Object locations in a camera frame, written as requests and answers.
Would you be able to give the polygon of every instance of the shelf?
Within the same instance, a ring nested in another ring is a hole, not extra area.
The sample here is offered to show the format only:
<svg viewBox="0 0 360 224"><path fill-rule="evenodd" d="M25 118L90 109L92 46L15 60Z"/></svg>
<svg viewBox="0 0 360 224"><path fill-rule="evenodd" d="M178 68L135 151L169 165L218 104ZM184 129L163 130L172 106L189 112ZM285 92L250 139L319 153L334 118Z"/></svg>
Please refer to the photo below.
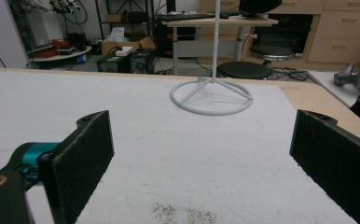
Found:
<svg viewBox="0 0 360 224"><path fill-rule="evenodd" d="M105 0L105 4L107 7L107 13L111 14L111 10L110 10L110 6L109 6L109 2L114 2L115 0ZM102 21L101 18L101 11L99 9L99 2L98 0L95 0L95 5L96 5L96 11L98 14L98 20L99 20L99 26L100 26L100 30L101 30L101 37L102 39L104 39L105 35L104 35L104 30L102 27L102 24L109 24L110 25L110 29L112 29L112 25L114 24L131 24L132 25L132 29L133 29L133 25L134 24L145 24L147 27L147 35L151 36L152 33L152 27L150 27L151 24L154 24L154 1L153 0L144 0L145 1L145 9L142 9L143 11L145 11L145 13L148 15L148 20L147 21L143 21L143 22L129 22L129 21ZM123 0L123 3L121 5L121 7L119 7L119 9L117 10L116 13L119 13L120 10L125 6L125 4L129 3L130 4L130 11L132 11L132 4L135 4L136 6L138 6L140 9L141 7L138 5L138 3L135 2L135 0Z"/></svg>

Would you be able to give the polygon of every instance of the wooden desk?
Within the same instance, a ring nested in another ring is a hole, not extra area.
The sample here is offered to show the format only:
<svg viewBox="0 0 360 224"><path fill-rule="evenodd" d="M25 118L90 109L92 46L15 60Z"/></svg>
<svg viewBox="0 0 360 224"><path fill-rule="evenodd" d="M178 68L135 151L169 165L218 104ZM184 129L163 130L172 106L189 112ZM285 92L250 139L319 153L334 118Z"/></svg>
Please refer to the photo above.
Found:
<svg viewBox="0 0 360 224"><path fill-rule="evenodd" d="M278 22L271 19L235 16L227 20L220 19L220 26L238 26L238 37L236 41L220 41L218 45L218 56L233 56L236 61L241 58L243 27L244 26L272 26ZM205 57L213 55L214 41L178 41L178 27L200 27L215 26L215 19L202 19L192 21L163 21L162 24L173 27L173 72L177 75L179 57Z"/></svg>
<svg viewBox="0 0 360 224"><path fill-rule="evenodd" d="M0 69L0 168L19 145L62 141L76 119L109 109L116 155L80 223L354 223L289 156L291 105L360 136L346 106L310 83L234 80L251 107L201 116L169 97L191 78ZM27 196L36 223L51 223L43 188Z"/></svg>

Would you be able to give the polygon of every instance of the round black stool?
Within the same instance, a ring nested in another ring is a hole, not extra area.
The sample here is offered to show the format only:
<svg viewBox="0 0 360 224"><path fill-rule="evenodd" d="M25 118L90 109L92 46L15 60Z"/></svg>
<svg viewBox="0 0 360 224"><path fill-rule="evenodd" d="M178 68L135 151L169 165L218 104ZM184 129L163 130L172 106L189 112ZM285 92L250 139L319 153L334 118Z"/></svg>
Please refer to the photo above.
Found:
<svg viewBox="0 0 360 224"><path fill-rule="evenodd" d="M249 51L252 57L264 60L263 65L267 67L271 62L288 61L294 56L291 49L270 45L253 46Z"/></svg>
<svg viewBox="0 0 360 224"><path fill-rule="evenodd" d="M217 66L217 74L223 77L264 79L272 76L267 66L249 62L229 62Z"/></svg>

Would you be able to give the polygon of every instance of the drawer cabinet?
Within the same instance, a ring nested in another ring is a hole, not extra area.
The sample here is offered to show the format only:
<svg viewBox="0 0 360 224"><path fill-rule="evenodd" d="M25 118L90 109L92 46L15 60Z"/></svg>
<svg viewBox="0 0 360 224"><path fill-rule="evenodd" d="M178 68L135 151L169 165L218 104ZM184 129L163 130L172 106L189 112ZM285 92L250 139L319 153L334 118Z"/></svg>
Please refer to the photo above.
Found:
<svg viewBox="0 0 360 224"><path fill-rule="evenodd" d="M325 0L308 63L360 63L360 0Z"/></svg>
<svg viewBox="0 0 360 224"><path fill-rule="evenodd" d="M360 11L328 11L319 22L316 37L360 38Z"/></svg>
<svg viewBox="0 0 360 224"><path fill-rule="evenodd" d="M325 10L360 10L360 0L326 0Z"/></svg>
<svg viewBox="0 0 360 224"><path fill-rule="evenodd" d="M309 63L360 63L360 39L314 38Z"/></svg>
<svg viewBox="0 0 360 224"><path fill-rule="evenodd" d="M269 13L321 14L325 0L282 0L282 4Z"/></svg>

